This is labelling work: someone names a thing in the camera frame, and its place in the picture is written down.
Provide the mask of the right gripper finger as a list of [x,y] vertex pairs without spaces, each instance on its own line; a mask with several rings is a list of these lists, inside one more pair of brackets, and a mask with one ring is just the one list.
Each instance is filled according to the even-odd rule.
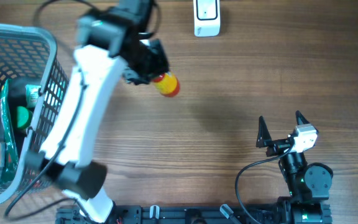
[[303,114],[301,113],[301,111],[297,110],[295,112],[295,116],[296,116],[296,123],[297,125],[304,125],[304,124],[309,124],[310,122],[303,116]]
[[259,128],[255,146],[257,148],[268,147],[272,143],[272,138],[267,128],[266,122],[263,116],[259,117]]

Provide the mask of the red sauce bottle green cap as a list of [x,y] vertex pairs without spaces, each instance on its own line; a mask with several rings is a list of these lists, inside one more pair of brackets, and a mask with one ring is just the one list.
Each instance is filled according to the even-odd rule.
[[152,80],[152,83],[165,97],[174,97],[180,91],[180,82],[172,72],[163,73]]

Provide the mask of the teal wet wipes pack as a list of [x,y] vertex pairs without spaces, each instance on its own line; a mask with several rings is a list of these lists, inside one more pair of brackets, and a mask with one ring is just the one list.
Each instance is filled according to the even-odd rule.
[[32,85],[27,84],[25,86],[25,101],[26,101],[26,108],[35,108],[38,98],[39,98],[39,91],[41,89],[40,85]]

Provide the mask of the green lid jar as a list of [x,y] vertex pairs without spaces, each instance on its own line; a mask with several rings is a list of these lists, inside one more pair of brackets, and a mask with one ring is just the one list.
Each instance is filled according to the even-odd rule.
[[14,113],[14,127],[18,130],[27,129],[32,121],[33,113],[23,106],[18,106]]

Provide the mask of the green snack packet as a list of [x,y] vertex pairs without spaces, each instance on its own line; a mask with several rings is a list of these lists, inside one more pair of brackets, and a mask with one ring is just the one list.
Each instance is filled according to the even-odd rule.
[[5,143],[5,159],[0,184],[6,184],[14,180],[19,163],[8,100],[9,84],[11,81],[11,79],[7,79],[0,92],[0,117],[4,129],[3,137]]

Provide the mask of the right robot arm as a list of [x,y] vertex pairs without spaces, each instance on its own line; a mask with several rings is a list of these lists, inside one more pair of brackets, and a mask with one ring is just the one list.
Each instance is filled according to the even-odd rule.
[[319,131],[300,111],[295,113],[296,126],[284,139],[273,140],[263,116],[259,117],[257,148],[266,148],[267,157],[276,157],[287,183],[291,200],[300,203],[321,202],[329,198],[333,170],[322,163],[308,163],[305,152],[316,144]]

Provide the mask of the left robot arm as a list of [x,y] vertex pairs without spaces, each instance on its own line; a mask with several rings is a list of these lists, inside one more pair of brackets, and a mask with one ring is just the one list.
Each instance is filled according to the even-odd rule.
[[91,9],[77,22],[71,79],[60,111],[39,152],[24,161],[75,200],[96,223],[108,220],[113,200],[104,190],[106,166],[93,160],[101,120],[117,83],[148,84],[169,64],[158,40],[146,45],[155,1],[120,1],[107,10]]

